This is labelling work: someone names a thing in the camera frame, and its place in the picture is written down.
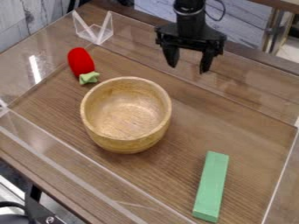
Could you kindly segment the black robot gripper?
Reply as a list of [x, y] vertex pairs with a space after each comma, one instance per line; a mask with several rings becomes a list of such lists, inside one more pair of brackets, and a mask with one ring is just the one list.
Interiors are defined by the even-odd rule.
[[163, 55], [169, 67], [176, 67], [180, 49], [203, 52], [200, 73], [211, 69], [215, 55], [223, 54], [227, 37], [211, 28], [205, 22], [205, 11], [196, 14], [176, 14], [176, 22], [155, 27], [156, 44], [163, 48]]

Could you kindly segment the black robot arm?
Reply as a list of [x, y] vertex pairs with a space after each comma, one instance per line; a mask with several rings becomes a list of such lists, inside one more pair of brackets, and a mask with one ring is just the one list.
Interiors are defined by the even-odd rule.
[[173, 0], [172, 9], [176, 22], [153, 28], [155, 43], [163, 49], [169, 67], [176, 67], [180, 49], [201, 52], [200, 73], [211, 70], [215, 57], [223, 54], [227, 35], [208, 26], [205, 17], [207, 0]]

